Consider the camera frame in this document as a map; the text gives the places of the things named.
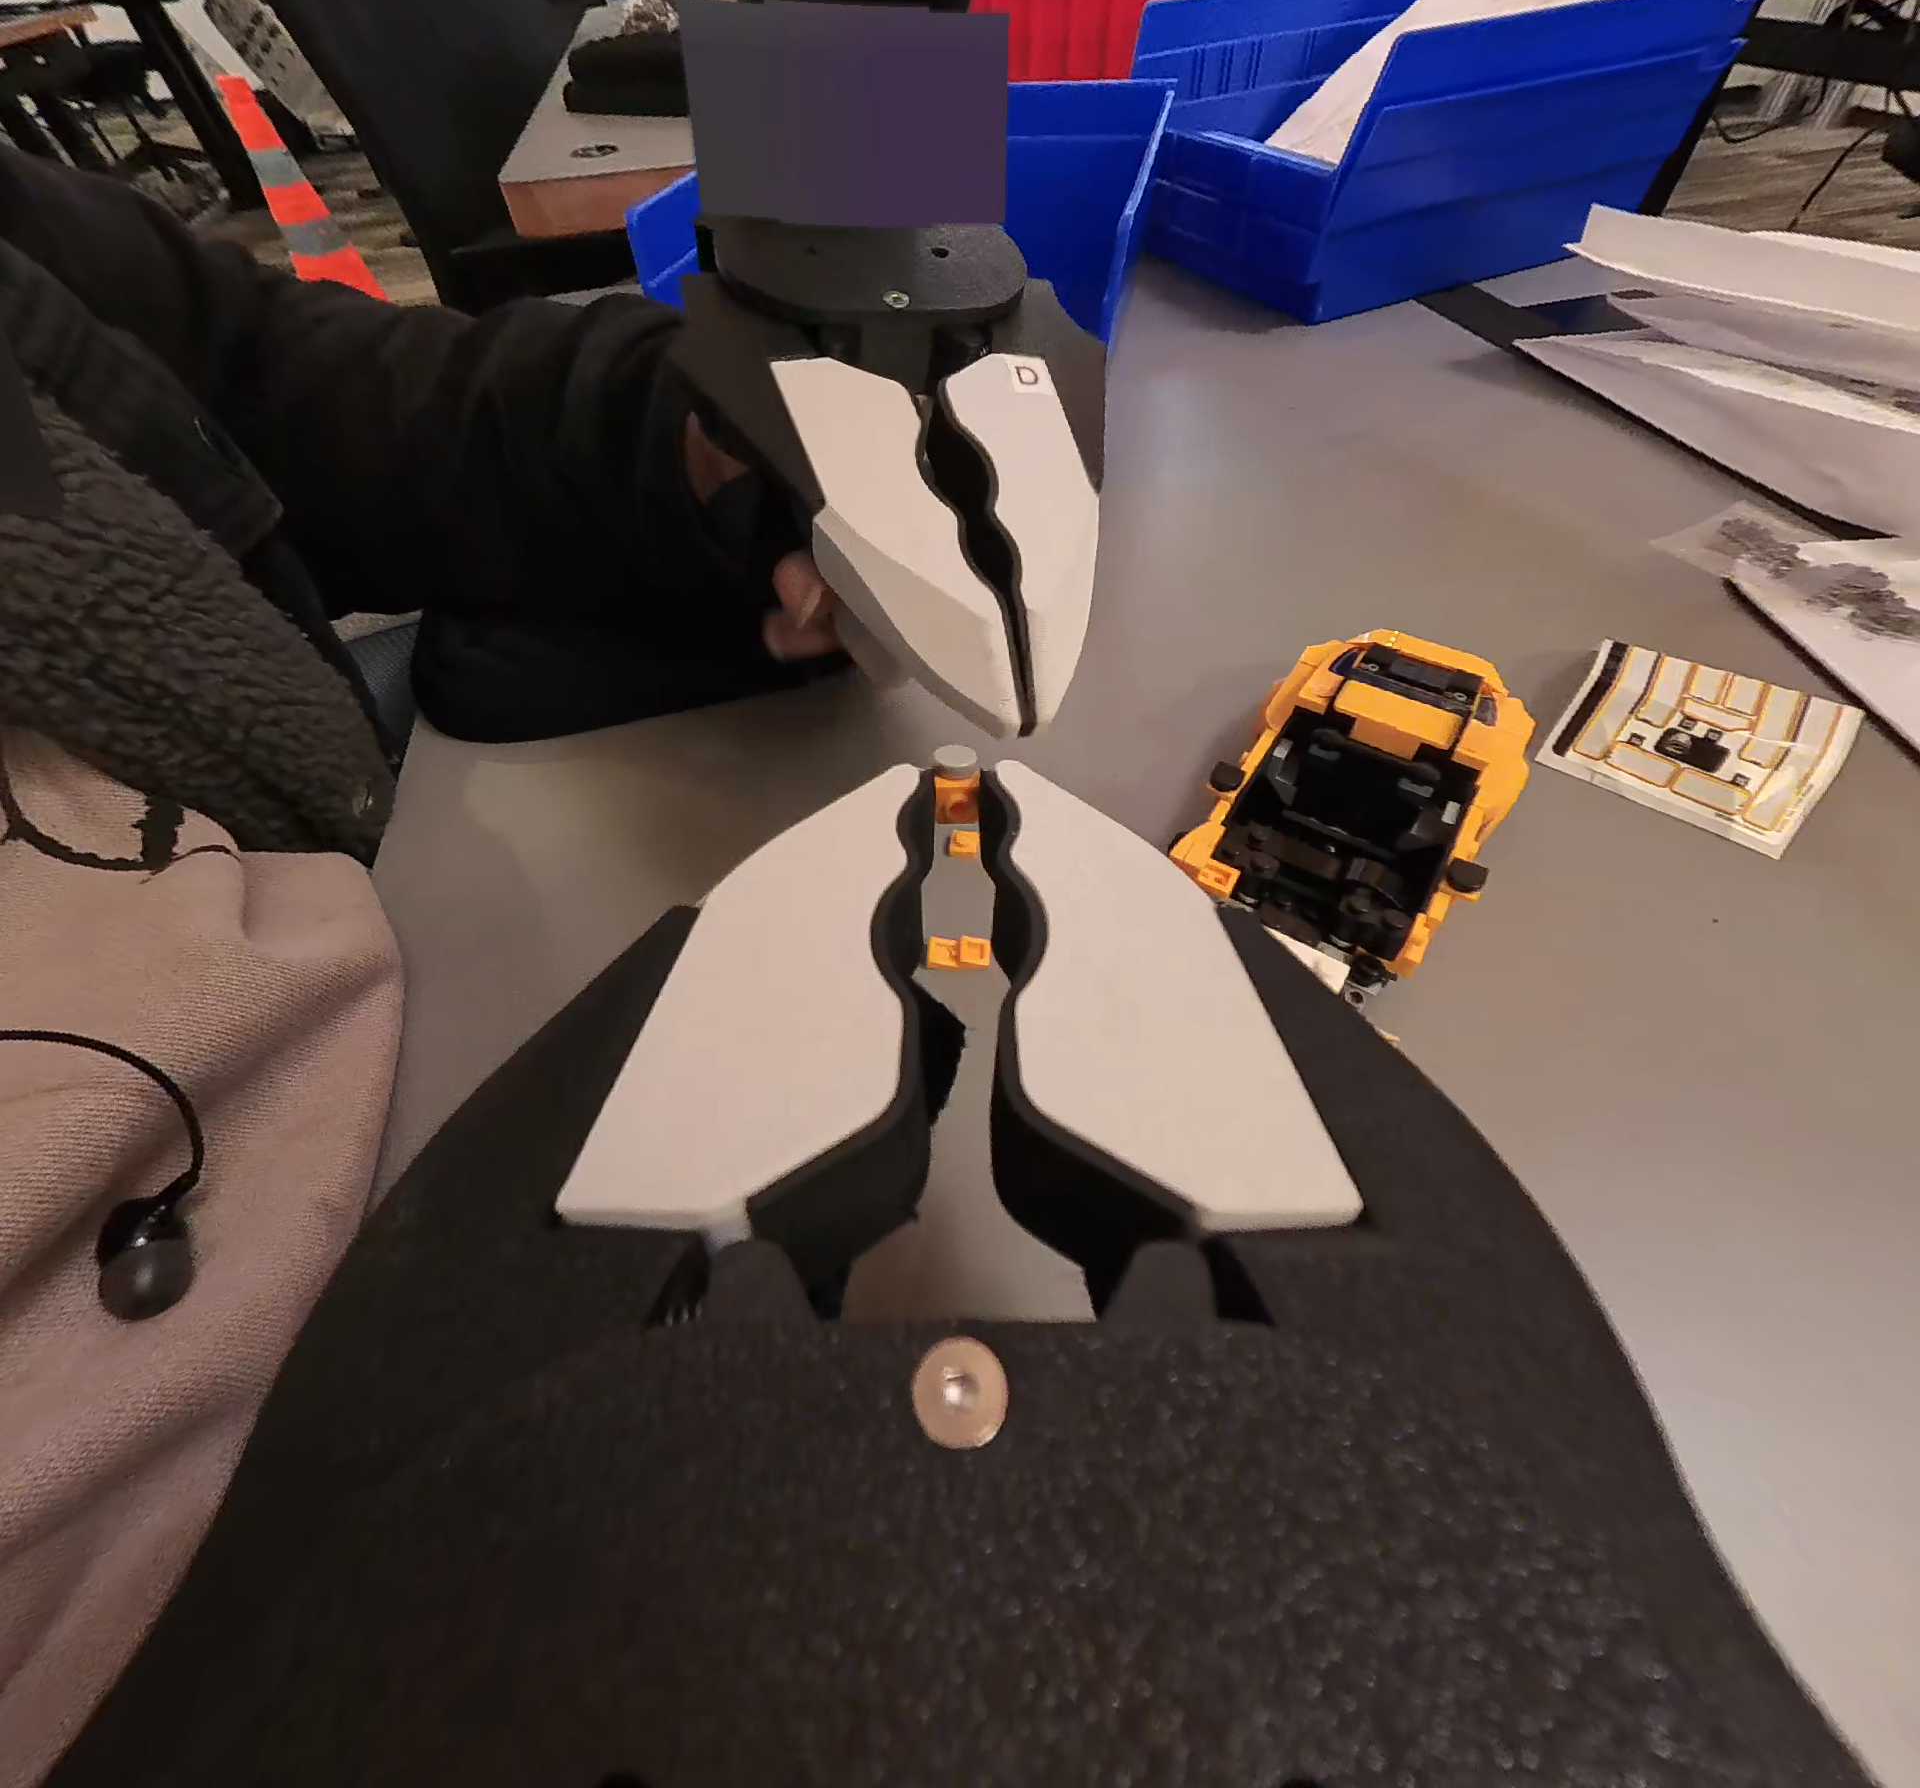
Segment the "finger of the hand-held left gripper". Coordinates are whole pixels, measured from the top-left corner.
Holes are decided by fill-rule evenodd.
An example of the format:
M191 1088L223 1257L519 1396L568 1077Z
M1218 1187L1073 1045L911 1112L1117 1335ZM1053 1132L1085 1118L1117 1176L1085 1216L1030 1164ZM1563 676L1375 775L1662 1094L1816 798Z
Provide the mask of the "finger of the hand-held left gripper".
M1038 734L1082 662L1099 546L1099 493L1047 363L980 357L951 374L928 462L951 511L928 668L980 729Z
M856 624L902 673L986 734L1030 729L1015 578L995 528L969 520L925 462L908 386L829 357L771 360L812 473L812 554Z

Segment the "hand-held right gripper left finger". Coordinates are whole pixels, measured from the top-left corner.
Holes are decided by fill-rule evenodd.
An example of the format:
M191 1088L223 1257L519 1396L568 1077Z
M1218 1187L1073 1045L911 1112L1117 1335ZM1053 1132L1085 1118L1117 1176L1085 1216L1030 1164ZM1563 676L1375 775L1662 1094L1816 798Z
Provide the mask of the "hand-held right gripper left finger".
M873 929L919 784L879 772L702 897L560 1187L566 1225L742 1242L757 1199L885 1115L905 1010Z

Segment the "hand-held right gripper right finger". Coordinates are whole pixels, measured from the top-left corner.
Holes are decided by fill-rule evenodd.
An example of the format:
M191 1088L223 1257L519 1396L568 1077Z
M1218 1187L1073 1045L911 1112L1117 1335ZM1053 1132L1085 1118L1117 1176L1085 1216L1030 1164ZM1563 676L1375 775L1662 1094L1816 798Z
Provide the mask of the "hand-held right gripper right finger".
M1195 1231L1343 1228L1360 1190L1218 903L1015 760L986 778L1015 1118Z

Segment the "blue plastic storage bin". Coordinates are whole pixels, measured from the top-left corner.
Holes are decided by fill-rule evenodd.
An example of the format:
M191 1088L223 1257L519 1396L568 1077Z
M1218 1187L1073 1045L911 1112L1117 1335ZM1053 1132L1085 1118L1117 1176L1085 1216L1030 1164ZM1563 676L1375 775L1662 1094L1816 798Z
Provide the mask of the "blue plastic storage bin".
M1299 322L1528 270L1636 212L1758 0L1586 0L1415 26L1418 0L1149 0L1172 84L1143 247Z
M716 119L690 84L693 136L719 136L725 212L983 215L1001 163L1001 226L1021 250L1024 290L1001 316L940 322L937 354L1027 357L1108 345L1134 255L1172 90L1154 81L1006 84L1004 64L966 52L908 55L844 44L844 67L780 55L740 84Z

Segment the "orange lego car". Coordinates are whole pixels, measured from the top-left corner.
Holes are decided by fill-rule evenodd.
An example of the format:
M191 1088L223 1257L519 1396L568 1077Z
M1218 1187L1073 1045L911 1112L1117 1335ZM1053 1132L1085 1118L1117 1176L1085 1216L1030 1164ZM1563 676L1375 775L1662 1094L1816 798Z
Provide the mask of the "orange lego car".
M1378 627L1308 647L1209 775L1169 859L1349 1007L1407 981L1528 781L1531 714L1491 662Z

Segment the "person's left hand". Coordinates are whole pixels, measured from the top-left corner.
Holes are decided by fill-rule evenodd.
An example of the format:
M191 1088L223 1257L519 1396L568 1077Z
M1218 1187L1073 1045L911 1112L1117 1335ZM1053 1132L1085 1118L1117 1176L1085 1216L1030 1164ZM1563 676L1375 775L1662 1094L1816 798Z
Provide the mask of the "person's left hand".
M841 604L806 551L789 551L771 572L774 604L763 615L763 647L774 662L827 662L844 653Z

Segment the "dark folded cloth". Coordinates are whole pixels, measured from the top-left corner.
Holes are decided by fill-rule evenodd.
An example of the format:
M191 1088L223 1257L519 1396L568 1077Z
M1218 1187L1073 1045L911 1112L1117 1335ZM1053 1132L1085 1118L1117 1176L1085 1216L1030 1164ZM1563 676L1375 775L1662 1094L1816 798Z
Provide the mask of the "dark folded cloth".
M687 119L679 23L618 23L566 55L563 104L600 119Z

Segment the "orange traffic cone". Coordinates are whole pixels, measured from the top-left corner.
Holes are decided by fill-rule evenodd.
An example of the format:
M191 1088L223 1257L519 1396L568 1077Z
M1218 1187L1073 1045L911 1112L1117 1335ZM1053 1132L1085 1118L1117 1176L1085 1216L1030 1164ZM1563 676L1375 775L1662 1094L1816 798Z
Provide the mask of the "orange traffic cone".
M296 154L284 145L273 116L264 110L252 84L241 75L215 75L215 90L226 107L229 128L238 134L252 174L276 218L281 244L299 282L354 287L377 302L389 293L342 235L322 192L313 189Z

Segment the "white sticker sheet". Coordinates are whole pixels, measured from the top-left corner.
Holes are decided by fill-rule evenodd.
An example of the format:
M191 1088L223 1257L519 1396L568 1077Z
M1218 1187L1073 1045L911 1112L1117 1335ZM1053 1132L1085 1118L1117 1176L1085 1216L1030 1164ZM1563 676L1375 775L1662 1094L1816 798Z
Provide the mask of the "white sticker sheet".
M1778 859L1862 720L1833 697L1607 639L1537 763Z

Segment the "clear plastic bag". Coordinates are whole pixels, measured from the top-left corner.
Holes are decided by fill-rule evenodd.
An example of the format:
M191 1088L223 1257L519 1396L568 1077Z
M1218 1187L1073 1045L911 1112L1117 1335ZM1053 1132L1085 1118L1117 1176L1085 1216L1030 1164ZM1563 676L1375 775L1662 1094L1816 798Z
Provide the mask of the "clear plastic bag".
M1755 604L1871 641L1917 644L1917 546L1900 537L1833 537L1781 508L1737 502L1650 543Z

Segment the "beige hoodie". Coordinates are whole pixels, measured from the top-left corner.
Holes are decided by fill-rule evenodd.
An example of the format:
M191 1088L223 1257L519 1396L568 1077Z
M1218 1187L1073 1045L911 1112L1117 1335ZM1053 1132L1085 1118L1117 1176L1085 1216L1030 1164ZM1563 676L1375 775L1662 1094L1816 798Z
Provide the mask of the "beige hoodie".
M203 1544L368 1205L400 1004L360 862L247 850L3 731L3 1030L139 1057L206 1144L191 1283L122 1321L99 1234L189 1170L180 1109L122 1059L3 1042L6 1785L52 1771Z

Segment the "white rounded base board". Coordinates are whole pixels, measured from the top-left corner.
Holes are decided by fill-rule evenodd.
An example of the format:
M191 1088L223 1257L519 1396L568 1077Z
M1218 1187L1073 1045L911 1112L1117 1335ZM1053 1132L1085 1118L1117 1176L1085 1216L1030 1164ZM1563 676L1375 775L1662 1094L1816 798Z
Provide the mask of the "white rounded base board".
M1917 546L1798 543L1784 569L1740 560L1734 592L1917 755Z

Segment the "black wired earphone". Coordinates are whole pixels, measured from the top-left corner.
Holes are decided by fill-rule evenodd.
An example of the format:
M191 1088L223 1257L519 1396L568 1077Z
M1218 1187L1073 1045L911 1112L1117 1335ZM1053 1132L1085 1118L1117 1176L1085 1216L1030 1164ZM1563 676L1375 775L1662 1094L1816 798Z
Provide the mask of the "black wired earphone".
M99 1303L122 1324L157 1321L180 1306L197 1274L197 1254L186 1205L206 1170L206 1132L186 1088L148 1057L84 1033L3 1028L6 1045L67 1048L131 1068L151 1083L180 1118L189 1161L151 1196L122 1199L102 1222L93 1260L99 1271Z

